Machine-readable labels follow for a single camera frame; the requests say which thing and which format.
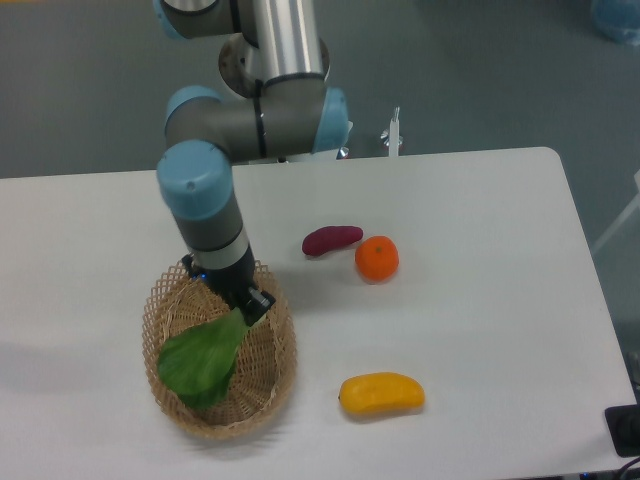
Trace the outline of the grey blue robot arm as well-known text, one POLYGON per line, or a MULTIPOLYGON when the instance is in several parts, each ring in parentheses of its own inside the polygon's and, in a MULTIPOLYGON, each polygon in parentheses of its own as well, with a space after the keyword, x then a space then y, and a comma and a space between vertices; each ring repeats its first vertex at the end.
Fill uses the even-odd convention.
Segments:
POLYGON ((170 37, 233 34, 259 55, 254 92, 244 99, 226 102, 203 86, 171 96, 157 166, 162 198, 189 251, 187 271, 253 325, 275 300, 254 281, 231 166, 339 150, 349 134, 345 95, 326 85, 309 1, 157 1, 154 12, 170 37))

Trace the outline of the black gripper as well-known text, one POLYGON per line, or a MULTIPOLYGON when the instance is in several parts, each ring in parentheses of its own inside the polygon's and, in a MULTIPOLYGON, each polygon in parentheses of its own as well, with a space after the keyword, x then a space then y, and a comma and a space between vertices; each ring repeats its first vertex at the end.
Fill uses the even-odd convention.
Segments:
POLYGON ((212 269, 196 263, 195 255, 182 257, 182 266, 192 279, 201 279, 231 308, 238 308, 246 326, 258 323, 276 303, 275 297, 260 290, 254 281, 255 258, 251 247, 230 266, 212 269))

